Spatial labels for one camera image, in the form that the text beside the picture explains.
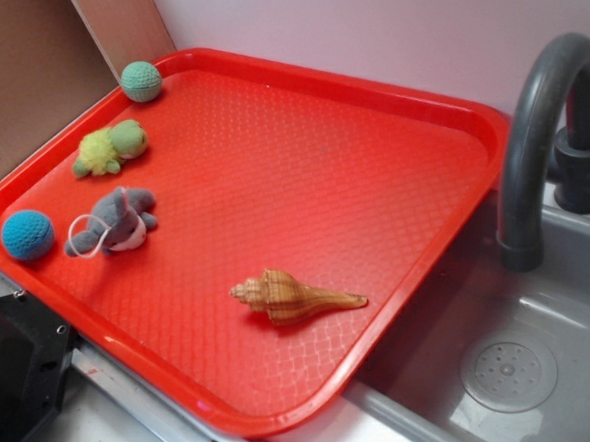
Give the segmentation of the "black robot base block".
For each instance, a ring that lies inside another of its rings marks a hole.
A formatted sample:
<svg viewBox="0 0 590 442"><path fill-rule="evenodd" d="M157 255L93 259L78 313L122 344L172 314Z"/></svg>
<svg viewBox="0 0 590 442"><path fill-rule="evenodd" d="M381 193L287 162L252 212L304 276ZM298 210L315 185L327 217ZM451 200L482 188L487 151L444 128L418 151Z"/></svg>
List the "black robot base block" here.
<svg viewBox="0 0 590 442"><path fill-rule="evenodd" d="M0 297L0 442L19 442L56 417L74 337L32 294Z"/></svg>

